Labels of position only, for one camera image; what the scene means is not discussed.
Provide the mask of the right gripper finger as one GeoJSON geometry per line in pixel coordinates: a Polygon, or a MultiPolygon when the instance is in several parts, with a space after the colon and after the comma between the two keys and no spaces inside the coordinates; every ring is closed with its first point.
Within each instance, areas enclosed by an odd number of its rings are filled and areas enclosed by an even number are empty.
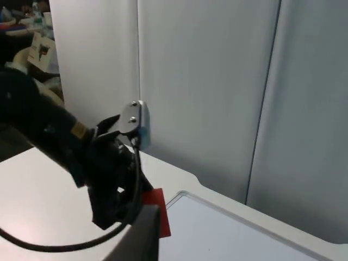
{"type": "Polygon", "coordinates": [[[105,257],[106,261],[158,260],[160,210],[156,205],[143,206],[136,221],[116,247],[105,257]]]}

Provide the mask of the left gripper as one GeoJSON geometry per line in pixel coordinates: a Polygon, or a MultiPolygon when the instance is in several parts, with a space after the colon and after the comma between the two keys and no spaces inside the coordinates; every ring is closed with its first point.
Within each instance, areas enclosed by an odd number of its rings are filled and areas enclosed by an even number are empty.
{"type": "Polygon", "coordinates": [[[135,191],[138,180],[134,154],[116,134],[102,136],[115,126],[119,118],[115,115],[97,124],[95,136],[84,156],[92,221],[103,230],[117,222],[132,224],[141,209],[141,192],[153,190],[140,167],[141,189],[135,191]]]}

